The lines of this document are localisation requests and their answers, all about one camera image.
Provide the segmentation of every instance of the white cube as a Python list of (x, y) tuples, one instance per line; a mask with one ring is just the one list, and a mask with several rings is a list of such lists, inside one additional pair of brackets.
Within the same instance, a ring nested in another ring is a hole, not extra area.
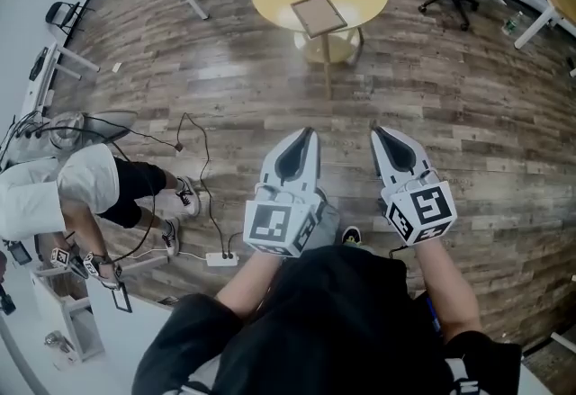
[(394, 193), (387, 203), (386, 219), (406, 245), (444, 235), (457, 219), (450, 186), (446, 181)]

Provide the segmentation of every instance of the forearm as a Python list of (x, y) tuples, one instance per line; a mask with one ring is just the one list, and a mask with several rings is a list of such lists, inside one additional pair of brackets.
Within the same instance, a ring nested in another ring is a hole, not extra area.
[(216, 299), (241, 319), (248, 317), (266, 296), (281, 263), (280, 256), (254, 253)]
[(439, 239), (415, 246), (428, 295), (446, 341), (468, 330), (481, 331), (480, 309), (474, 291)]

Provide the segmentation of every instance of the human arm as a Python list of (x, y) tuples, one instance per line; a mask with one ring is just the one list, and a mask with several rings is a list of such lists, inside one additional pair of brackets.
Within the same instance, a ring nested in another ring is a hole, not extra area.
[(234, 278), (220, 290), (216, 300), (232, 310), (239, 318), (247, 318), (266, 296), (281, 263), (280, 256), (256, 251)]
[(472, 287), (437, 239), (414, 246), (427, 293), (438, 315), (445, 341), (465, 331), (482, 331), (480, 308)]
[[(60, 209), (64, 216), (67, 230), (74, 230), (79, 238), (86, 243), (85, 248), (95, 256), (108, 257), (104, 237), (90, 208), (81, 202), (60, 199)], [(103, 278), (113, 278), (113, 264), (99, 266), (99, 274)]]

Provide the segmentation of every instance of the white sneaker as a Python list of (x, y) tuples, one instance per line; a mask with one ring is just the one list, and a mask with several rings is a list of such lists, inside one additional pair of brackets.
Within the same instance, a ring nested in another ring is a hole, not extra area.
[(194, 191), (192, 179), (185, 175), (179, 176), (176, 179), (184, 185), (184, 190), (176, 192), (176, 196), (180, 199), (180, 202), (182, 202), (184, 209), (188, 214), (191, 216), (198, 216), (198, 213), (200, 212), (200, 199), (198, 198), (198, 194)]
[(166, 245), (166, 251), (169, 256), (176, 256), (180, 252), (180, 240), (178, 239), (178, 230), (180, 229), (180, 221), (177, 218), (166, 220), (170, 226), (169, 232), (162, 233), (162, 239)]

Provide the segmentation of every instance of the white power strip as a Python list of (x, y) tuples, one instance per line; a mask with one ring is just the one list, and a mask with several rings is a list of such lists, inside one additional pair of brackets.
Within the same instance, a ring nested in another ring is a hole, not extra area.
[(232, 258), (227, 257), (224, 259), (222, 253), (206, 253), (206, 264), (209, 267), (235, 267), (238, 265), (238, 255), (231, 253)]

